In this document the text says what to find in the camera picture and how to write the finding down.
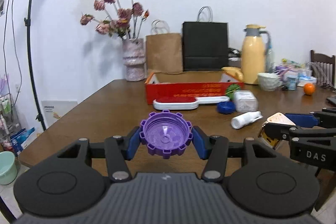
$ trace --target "orange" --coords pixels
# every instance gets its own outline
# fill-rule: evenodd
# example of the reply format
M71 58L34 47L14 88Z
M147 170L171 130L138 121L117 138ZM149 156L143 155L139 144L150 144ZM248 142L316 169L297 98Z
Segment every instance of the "orange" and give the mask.
M314 91L315 91L315 85L312 84L312 83L307 83L303 87L303 91L307 95L312 95L314 93Z

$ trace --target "wall outlet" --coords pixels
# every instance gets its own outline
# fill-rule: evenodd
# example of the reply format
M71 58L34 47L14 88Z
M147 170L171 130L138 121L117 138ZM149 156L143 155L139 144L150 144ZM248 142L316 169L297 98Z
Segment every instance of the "wall outlet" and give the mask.
M16 93L20 92L20 84L15 85L15 90L16 90Z

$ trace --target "tile floor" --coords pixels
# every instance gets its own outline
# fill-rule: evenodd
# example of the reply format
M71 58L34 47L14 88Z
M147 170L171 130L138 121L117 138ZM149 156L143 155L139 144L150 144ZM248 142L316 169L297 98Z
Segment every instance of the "tile floor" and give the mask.
M28 170L28 167L23 165L17 165L18 167L18 176ZM22 213L17 205L17 202L14 198L13 194L13 185L15 181L8 185L0 185L0 196L9 207L13 215L17 218ZM321 207L321 209L317 212L313 210L311 213L314 217L316 217L322 224L336 224L336 189L334 190L331 198ZM6 219L0 213L0 224L8 224Z

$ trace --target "red box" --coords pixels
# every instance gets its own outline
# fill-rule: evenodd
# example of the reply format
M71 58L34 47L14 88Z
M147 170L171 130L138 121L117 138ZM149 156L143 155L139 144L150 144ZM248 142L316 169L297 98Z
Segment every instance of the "red box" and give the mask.
M181 73L151 73L146 82L149 105L163 97L210 97L224 96L226 89L243 82L224 71L185 71Z

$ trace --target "purple cap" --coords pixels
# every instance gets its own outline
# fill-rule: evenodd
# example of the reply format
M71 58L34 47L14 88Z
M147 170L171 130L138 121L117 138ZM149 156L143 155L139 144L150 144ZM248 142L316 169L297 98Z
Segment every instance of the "purple cap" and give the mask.
M181 113L163 110L160 113L151 112L147 120L141 121L140 139L142 144L147 145L149 154L169 159L184 153L193 134L191 123L182 117Z

